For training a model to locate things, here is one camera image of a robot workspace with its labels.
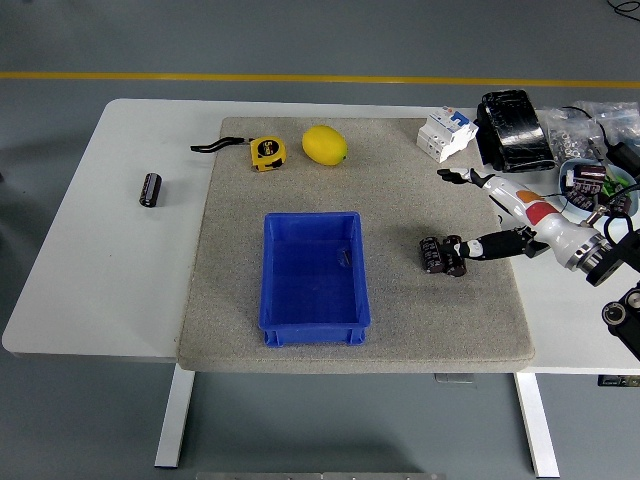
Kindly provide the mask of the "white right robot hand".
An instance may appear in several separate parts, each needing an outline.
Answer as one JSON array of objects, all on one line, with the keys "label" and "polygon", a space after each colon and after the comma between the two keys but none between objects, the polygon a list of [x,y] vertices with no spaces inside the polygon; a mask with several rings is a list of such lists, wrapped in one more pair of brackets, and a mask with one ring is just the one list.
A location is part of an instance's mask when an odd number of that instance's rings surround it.
[{"label": "white right robot hand", "polygon": [[518,182],[473,168],[438,169],[437,174],[444,181],[472,183],[484,190],[498,206],[529,227],[537,241],[546,243],[564,268],[581,268],[588,250],[600,240],[596,229],[571,222],[551,203]]}]

